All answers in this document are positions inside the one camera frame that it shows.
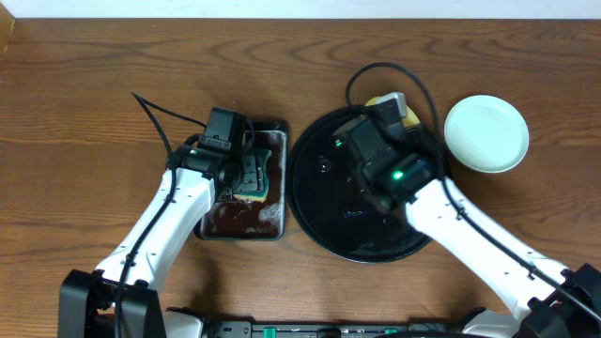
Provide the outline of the green scrub sponge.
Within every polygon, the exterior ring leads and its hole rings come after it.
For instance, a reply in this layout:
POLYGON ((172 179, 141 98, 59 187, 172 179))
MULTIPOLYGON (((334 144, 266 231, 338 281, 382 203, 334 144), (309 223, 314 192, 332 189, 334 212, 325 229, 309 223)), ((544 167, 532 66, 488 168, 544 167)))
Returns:
POLYGON ((270 181, 267 173, 267 162, 271 151, 253 147, 242 158, 242 181, 233 190, 233 196, 239 200, 250 200, 262 203, 267 199, 270 181))

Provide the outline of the yellow plate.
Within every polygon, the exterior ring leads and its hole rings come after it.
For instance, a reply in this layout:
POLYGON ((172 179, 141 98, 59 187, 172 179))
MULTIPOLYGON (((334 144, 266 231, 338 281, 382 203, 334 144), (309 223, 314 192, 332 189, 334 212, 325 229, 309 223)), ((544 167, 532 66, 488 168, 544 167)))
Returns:
MULTIPOLYGON (((365 103, 365 106, 375 106, 380 104, 386 100, 395 99, 396 95, 391 93, 389 95, 381 96, 381 97, 373 97, 368 102, 365 103)), ((407 115, 403 119, 402 123, 406 129, 416 127, 421 124, 419 117, 414 113, 414 111, 407 105, 406 106, 407 115)))

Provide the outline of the pale green plate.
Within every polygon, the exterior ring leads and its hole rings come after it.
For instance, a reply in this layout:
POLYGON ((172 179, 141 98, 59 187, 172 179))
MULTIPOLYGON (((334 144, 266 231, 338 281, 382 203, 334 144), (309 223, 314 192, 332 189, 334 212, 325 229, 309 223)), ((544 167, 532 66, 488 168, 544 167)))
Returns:
POLYGON ((490 95, 474 95, 458 102, 445 119, 443 134, 458 161, 489 174, 515 168, 530 144, 527 123, 518 109, 490 95))

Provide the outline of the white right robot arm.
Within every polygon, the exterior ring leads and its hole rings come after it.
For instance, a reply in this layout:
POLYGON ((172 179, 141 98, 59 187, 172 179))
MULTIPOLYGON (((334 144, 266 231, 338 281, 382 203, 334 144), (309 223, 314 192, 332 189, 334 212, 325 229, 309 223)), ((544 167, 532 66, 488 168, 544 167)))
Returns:
POLYGON ((446 172, 438 132, 362 115, 333 133, 376 206, 397 211, 474 272, 508 308, 484 310, 465 337, 597 337, 600 272, 577 270, 514 237, 475 206, 446 172))

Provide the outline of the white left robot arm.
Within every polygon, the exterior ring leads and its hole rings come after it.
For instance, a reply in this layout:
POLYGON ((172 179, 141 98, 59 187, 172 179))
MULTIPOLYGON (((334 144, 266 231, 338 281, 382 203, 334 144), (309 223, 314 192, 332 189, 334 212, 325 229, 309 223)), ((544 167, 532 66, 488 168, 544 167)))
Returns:
POLYGON ((169 150, 160 187, 129 234, 94 271, 74 269, 62 283, 59 336, 202 336, 203 319, 163 311, 160 292, 189 234, 224 194, 267 191, 272 156, 251 142, 201 135, 169 150))

